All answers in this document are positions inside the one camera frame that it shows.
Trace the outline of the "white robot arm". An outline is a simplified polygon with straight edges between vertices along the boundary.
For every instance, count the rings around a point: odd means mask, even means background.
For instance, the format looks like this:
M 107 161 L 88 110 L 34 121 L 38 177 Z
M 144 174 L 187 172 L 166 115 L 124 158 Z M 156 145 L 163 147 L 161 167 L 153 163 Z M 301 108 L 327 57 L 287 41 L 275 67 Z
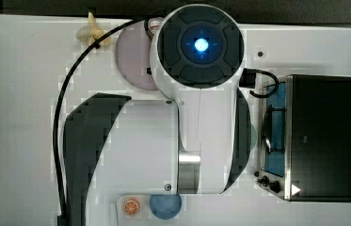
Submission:
M 245 168 L 250 114 L 235 20 L 202 4 L 170 12 L 152 39 L 150 67 L 163 99 L 97 93 L 66 119 L 69 226 L 120 226 L 121 198 L 136 195 L 173 218 L 183 194 L 220 194 Z

